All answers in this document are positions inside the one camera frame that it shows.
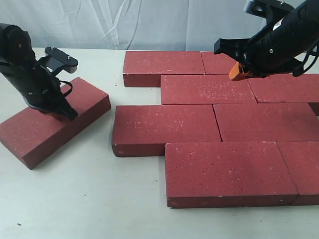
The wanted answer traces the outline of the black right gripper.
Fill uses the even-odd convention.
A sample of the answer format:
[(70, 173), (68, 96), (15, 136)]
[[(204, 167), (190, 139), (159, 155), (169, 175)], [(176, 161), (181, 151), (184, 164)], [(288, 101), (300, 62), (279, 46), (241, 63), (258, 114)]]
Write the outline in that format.
[(214, 54), (224, 53), (236, 61), (231, 81), (276, 74), (299, 73), (304, 63), (296, 56), (308, 50), (305, 27), (278, 27), (260, 31), (248, 39), (218, 39)]

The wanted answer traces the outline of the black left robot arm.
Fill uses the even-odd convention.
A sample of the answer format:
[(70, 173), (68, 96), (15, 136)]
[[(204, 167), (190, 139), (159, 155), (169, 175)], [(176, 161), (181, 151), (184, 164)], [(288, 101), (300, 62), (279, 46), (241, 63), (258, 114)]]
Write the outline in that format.
[(46, 47), (45, 56), (36, 59), (27, 31), (17, 25), (0, 25), (0, 72), (21, 94), (26, 104), (55, 118), (74, 120), (78, 113), (61, 91), (61, 71), (72, 74), (78, 60), (56, 47)]

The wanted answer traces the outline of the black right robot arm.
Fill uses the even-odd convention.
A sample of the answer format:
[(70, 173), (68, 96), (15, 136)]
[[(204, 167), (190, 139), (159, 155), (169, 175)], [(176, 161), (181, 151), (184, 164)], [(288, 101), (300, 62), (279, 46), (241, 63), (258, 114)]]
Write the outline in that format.
[(244, 11), (264, 18), (266, 25), (251, 38), (218, 39), (214, 54), (236, 61), (232, 81), (307, 72), (319, 57), (319, 2), (293, 7), (280, 0), (248, 0)]

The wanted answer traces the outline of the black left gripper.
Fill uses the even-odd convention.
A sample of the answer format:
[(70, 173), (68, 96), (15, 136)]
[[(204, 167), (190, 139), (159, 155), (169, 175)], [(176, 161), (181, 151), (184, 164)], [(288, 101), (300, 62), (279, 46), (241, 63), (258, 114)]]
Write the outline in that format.
[(76, 110), (66, 100), (73, 89), (72, 84), (68, 83), (69, 91), (61, 92), (61, 81), (39, 62), (24, 65), (5, 63), (4, 77), (30, 108), (57, 119), (72, 121), (78, 117)]

